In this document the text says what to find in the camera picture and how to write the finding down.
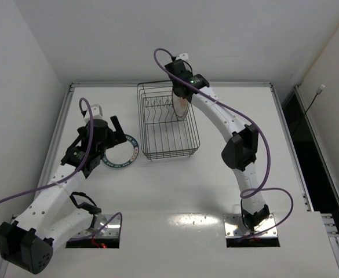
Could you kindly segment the orange sunburst plate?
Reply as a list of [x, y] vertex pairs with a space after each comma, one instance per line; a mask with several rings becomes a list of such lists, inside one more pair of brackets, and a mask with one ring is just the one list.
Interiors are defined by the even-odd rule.
[[186, 98], [177, 96], [174, 89], [172, 89], [172, 107], [178, 121], [186, 118], [189, 110], [189, 102]]

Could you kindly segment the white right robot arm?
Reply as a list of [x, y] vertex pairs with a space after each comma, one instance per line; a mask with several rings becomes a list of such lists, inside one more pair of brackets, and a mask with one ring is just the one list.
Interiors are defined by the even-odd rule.
[[189, 106], [198, 108], [215, 125], [226, 145], [223, 162], [235, 174], [241, 192], [258, 187], [256, 153], [258, 130], [221, 106], [209, 82], [200, 74], [186, 68], [186, 61], [174, 57], [165, 65], [172, 82], [172, 106], [179, 121], [185, 119]]

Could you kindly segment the white plate with grey motif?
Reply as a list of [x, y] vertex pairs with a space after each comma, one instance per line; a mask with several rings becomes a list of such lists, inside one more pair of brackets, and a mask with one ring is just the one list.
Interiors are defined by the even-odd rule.
[[185, 98], [178, 98], [174, 104], [174, 111], [178, 121], [182, 121], [186, 118], [190, 108], [190, 103]]

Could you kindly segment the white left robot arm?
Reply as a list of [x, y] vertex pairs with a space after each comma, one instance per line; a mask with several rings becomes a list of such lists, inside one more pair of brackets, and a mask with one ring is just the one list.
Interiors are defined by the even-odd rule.
[[0, 225], [0, 255], [32, 274], [39, 274], [49, 264], [53, 253], [69, 241], [86, 240], [85, 230], [98, 235], [108, 225], [98, 226], [102, 210], [90, 203], [81, 203], [68, 216], [55, 221], [66, 201], [100, 164], [107, 149], [126, 142], [116, 116], [110, 129], [103, 119], [91, 119], [78, 128], [78, 137], [67, 148], [50, 188], [41, 190], [29, 207], [12, 223]]

